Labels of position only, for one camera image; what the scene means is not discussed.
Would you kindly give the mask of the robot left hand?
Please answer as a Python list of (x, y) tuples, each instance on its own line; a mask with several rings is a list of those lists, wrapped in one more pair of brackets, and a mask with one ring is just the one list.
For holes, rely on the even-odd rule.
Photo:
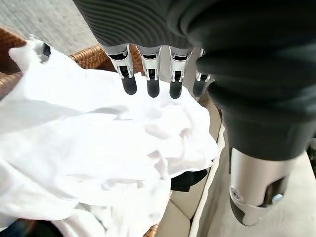
[(137, 86), (137, 46), (148, 94), (159, 94), (160, 49), (170, 50), (170, 96), (180, 97), (194, 48), (195, 96), (222, 112), (231, 149), (230, 203), (254, 226), (284, 196), (295, 159), (316, 131), (316, 3), (313, 0), (77, 0), (121, 77)]

